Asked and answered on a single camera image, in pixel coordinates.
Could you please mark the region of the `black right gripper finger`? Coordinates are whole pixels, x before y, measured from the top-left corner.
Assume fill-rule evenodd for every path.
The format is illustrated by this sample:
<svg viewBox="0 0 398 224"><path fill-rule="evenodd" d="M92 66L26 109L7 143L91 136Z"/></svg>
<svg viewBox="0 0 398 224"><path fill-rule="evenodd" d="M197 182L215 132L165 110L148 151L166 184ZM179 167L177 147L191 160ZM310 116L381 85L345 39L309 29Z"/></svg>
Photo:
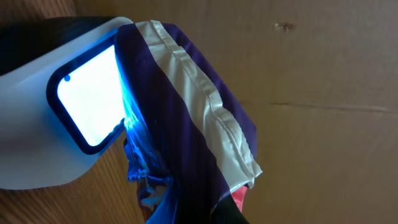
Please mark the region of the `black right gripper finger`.
<svg viewBox="0 0 398 224"><path fill-rule="evenodd" d="M232 196L222 199L211 214L211 224L249 224Z"/></svg>

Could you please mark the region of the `red purple pad pack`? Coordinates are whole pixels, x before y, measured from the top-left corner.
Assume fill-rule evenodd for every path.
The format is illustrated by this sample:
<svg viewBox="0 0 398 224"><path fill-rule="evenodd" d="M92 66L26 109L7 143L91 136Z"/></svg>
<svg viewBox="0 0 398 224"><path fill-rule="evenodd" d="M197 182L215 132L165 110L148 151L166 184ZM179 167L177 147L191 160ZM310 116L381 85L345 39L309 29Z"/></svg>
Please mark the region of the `red purple pad pack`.
<svg viewBox="0 0 398 224"><path fill-rule="evenodd" d="M114 38L128 161L146 223L211 223L231 195L242 213L262 170L257 130L226 84L174 24L121 26Z"/></svg>

